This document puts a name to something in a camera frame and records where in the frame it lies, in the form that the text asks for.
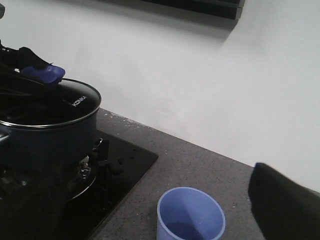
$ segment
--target countertop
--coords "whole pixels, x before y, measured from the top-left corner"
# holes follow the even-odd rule
[[[221,240],[264,240],[251,213],[248,184],[253,168],[104,109],[97,129],[156,153],[159,158],[92,240],[155,240],[157,203],[174,187],[193,187],[222,207],[226,228]]]

